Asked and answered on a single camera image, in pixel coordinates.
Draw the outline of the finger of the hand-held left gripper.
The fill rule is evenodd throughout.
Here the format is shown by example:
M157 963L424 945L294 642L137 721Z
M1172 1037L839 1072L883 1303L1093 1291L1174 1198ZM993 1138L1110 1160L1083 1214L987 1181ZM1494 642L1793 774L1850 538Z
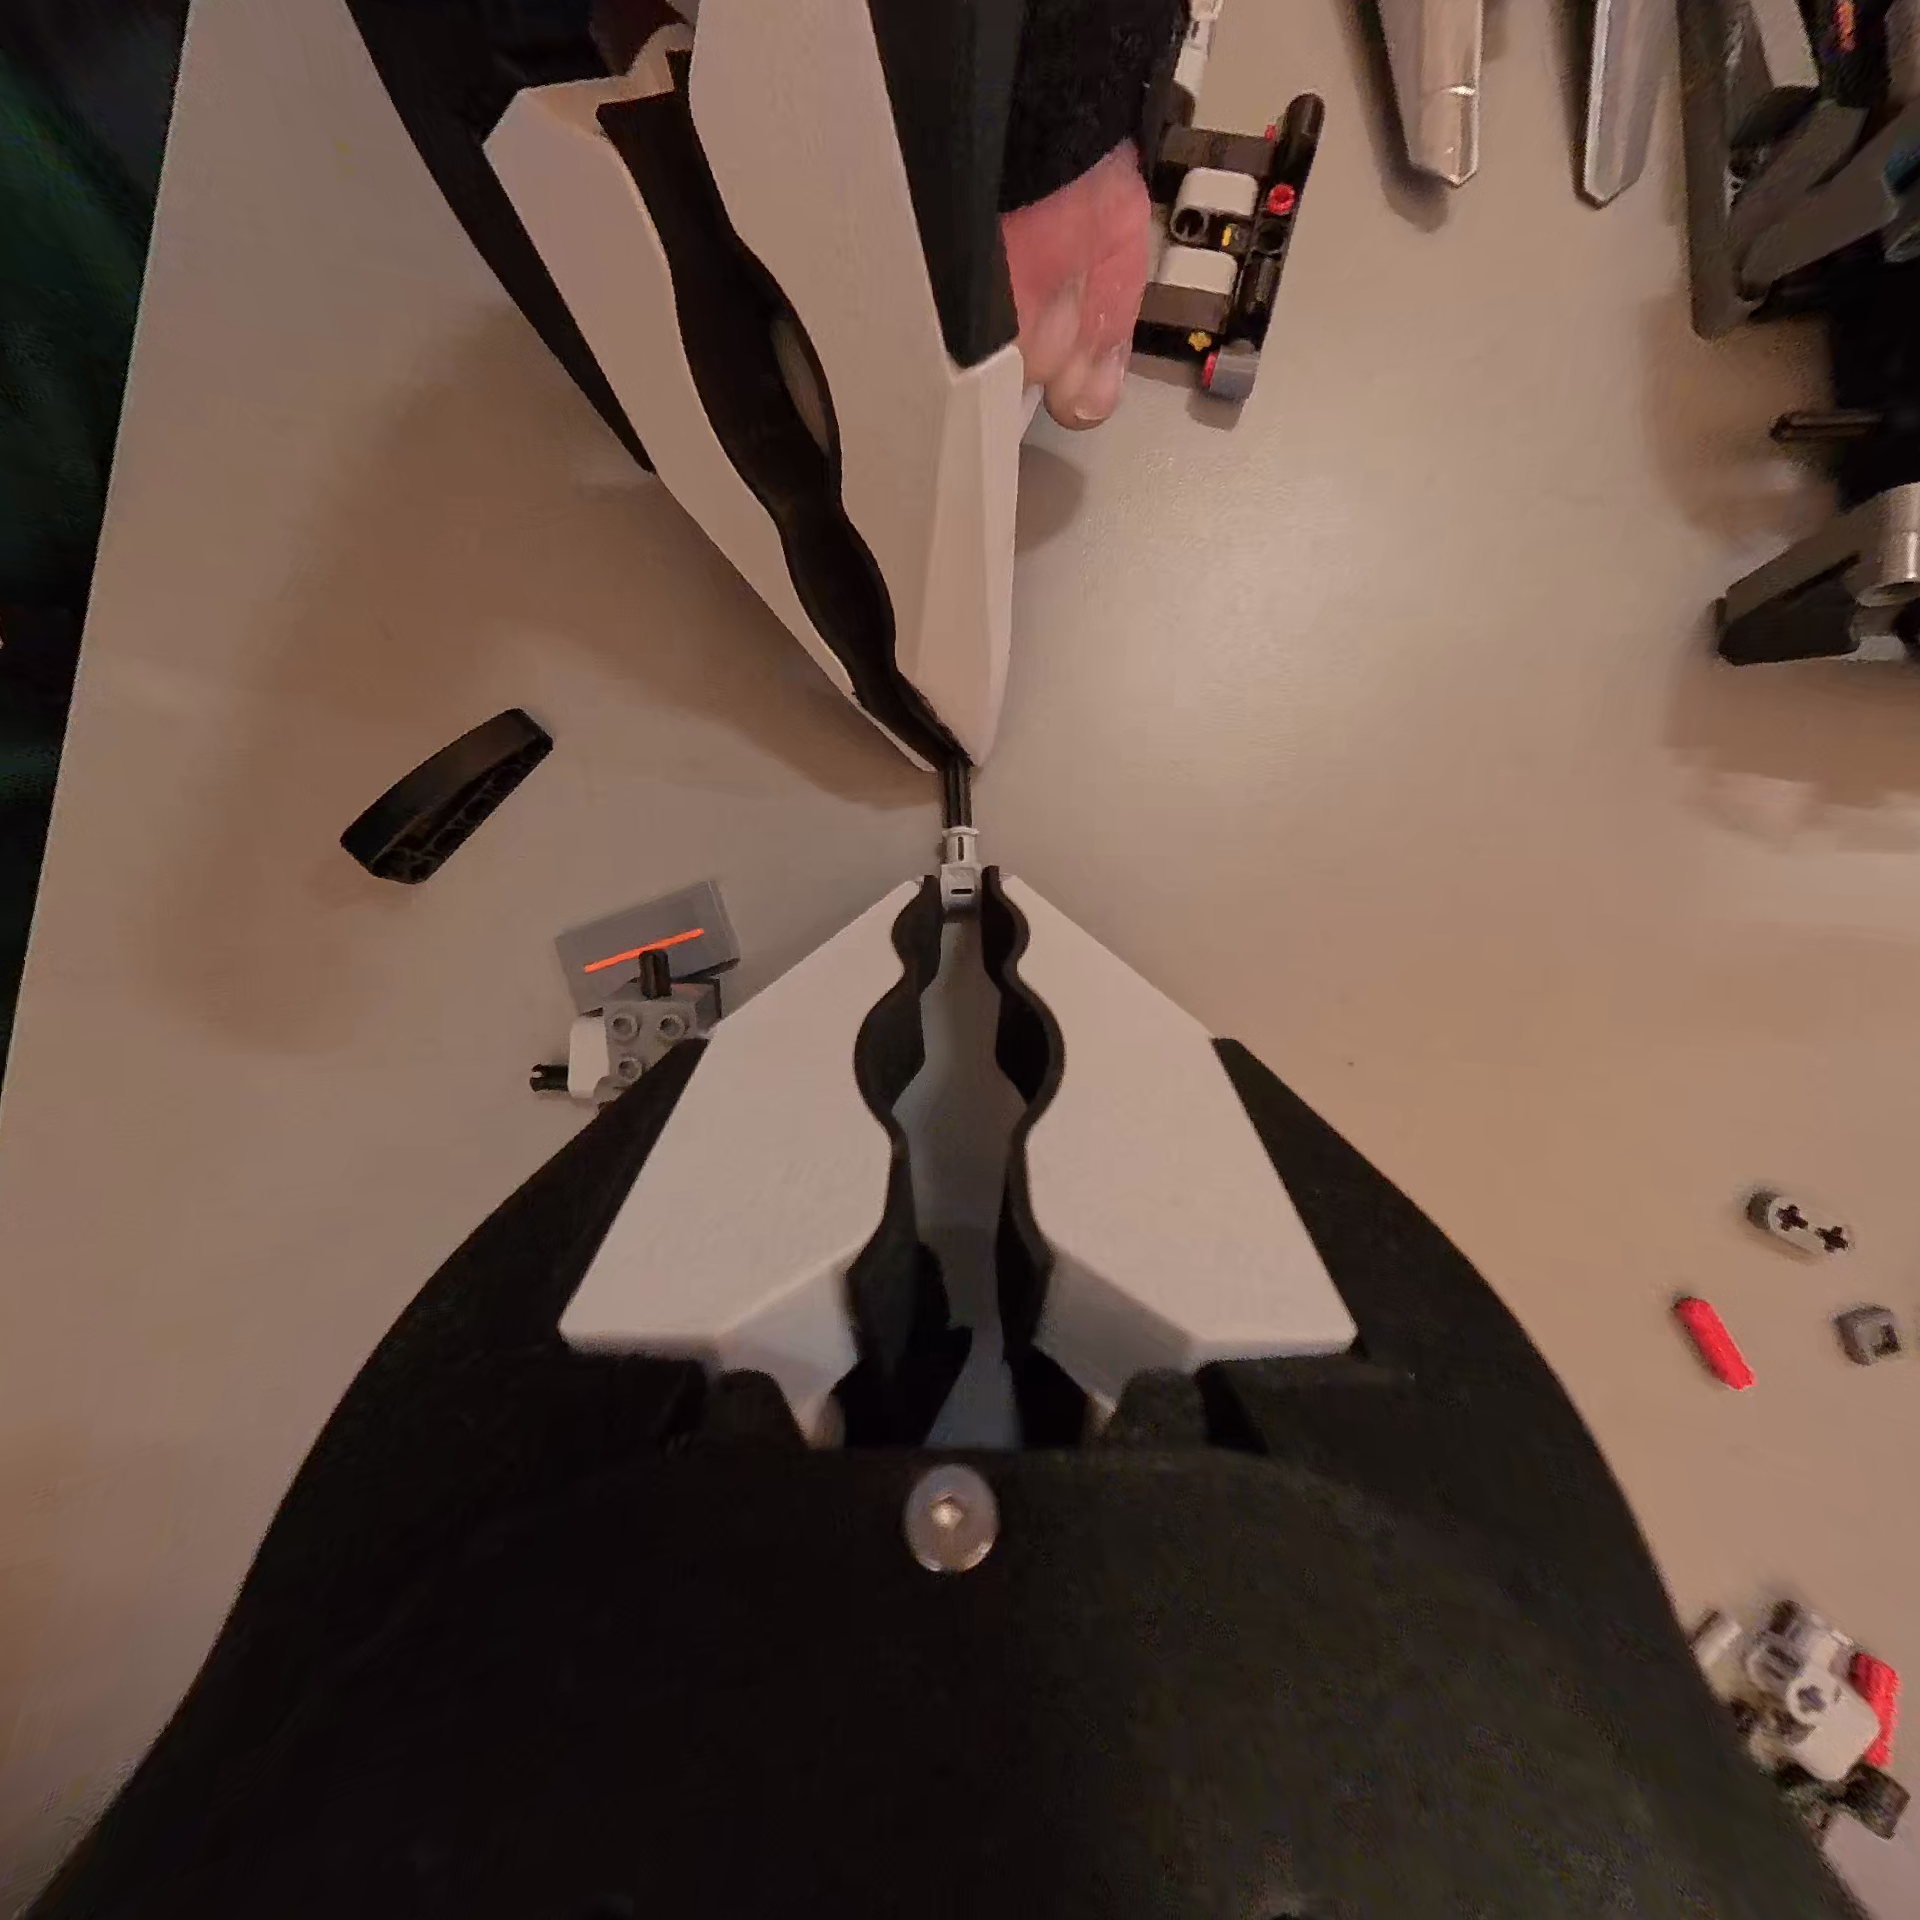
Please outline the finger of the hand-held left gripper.
M894 665L987 761L1035 407L1015 343L971 367L949 359L869 4L708 0L687 115L736 240L819 359L839 493L894 602Z
M683 93L530 89L489 162L661 486L833 689L939 769L954 741L898 677L894 596L846 514L839 452L808 430L776 359L779 292L736 244Z

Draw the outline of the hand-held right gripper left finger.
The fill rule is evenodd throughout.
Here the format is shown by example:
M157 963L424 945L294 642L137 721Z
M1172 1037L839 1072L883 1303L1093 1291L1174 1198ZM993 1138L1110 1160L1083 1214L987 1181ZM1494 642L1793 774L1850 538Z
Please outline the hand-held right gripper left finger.
M762 1375L808 1441L919 1444L962 1376L898 1119L939 971L939 882L906 882L727 1016L607 1220L577 1356Z

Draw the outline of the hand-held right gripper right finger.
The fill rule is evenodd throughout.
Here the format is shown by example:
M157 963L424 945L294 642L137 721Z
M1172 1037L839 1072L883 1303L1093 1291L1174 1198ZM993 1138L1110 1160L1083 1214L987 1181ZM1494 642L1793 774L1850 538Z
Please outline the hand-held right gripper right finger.
M1218 1039L1015 873L978 882L1005 1160L998 1326L1024 1444L1080 1444L1143 1375L1351 1356Z

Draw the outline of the small grey lego assembly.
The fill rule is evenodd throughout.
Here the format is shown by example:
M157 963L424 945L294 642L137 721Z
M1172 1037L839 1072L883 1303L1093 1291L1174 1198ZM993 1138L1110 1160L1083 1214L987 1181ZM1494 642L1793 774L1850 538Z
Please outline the small grey lego assembly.
M736 932L720 886L697 882L567 932L551 956L574 1027L567 1050L530 1072L530 1088L606 1108L663 1067L663 1050L717 1037Z

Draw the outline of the black white lego sub-assembly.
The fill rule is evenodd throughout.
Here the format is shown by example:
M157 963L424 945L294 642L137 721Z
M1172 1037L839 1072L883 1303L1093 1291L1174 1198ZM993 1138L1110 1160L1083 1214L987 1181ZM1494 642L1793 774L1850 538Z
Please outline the black white lego sub-assembly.
M1211 410L1258 397L1319 149L1324 99L1296 93L1263 138L1172 124L1152 162L1135 350L1180 362Z

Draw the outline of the black curved lego panel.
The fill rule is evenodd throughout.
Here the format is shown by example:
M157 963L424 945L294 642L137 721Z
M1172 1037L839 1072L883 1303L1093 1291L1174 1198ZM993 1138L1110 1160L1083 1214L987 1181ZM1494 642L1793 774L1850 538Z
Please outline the black curved lego panel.
M546 725L505 711L368 800L336 849L368 882L424 886L539 769L539 760L551 760Z

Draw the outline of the red lego pin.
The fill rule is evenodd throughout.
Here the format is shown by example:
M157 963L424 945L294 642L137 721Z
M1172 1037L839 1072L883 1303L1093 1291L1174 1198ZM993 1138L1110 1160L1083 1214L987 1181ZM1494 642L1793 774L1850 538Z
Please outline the red lego pin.
M1694 1358L1723 1388L1723 1392L1755 1392L1755 1369L1734 1345L1734 1331L1723 1326L1723 1314L1712 1296L1680 1291L1671 1296L1671 1331L1688 1338Z

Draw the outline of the grey oval two-hole lego piece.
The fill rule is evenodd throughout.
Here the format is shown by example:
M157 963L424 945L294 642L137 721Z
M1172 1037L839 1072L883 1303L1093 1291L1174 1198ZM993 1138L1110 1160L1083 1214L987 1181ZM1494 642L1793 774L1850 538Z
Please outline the grey oval two-hole lego piece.
M1857 1233L1848 1220L1830 1220L1821 1206L1802 1206L1794 1196L1780 1188L1745 1196L1745 1223L1812 1261L1857 1248Z

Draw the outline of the pile of loose lego pieces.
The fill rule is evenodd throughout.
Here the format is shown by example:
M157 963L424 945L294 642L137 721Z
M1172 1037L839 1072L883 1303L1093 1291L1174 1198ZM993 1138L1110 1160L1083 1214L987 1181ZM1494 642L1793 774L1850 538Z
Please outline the pile of loose lego pieces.
M1891 1771L1901 1727L1901 1677L1857 1637L1780 1601L1766 1617L1704 1613L1694 1663L1734 1725L1741 1754L1802 1815L1813 1839L1850 1821L1895 1839L1906 1787Z

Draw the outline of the partly built lego car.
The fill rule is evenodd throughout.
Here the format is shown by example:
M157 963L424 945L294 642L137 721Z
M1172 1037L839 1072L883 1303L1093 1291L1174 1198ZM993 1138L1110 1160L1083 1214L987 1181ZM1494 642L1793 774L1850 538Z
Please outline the partly built lego car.
M1830 407L1771 443L1837 519L1717 596L1723 665L1920 646L1920 82L1906 0L1680 4L1694 333L1813 319Z

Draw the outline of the person's left hand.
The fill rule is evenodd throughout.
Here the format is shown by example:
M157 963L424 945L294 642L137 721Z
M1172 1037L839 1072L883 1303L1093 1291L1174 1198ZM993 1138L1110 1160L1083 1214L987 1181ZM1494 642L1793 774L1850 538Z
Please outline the person's left hand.
M1152 276L1152 191L1129 138L1091 175L1005 213L1024 379L1065 430L1110 425Z

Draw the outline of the person's green shirt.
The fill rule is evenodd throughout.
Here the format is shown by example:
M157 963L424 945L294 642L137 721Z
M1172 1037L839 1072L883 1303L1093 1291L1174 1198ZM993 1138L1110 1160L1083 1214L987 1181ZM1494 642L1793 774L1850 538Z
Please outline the person's green shirt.
M0 4L0 1044L78 677L187 11Z

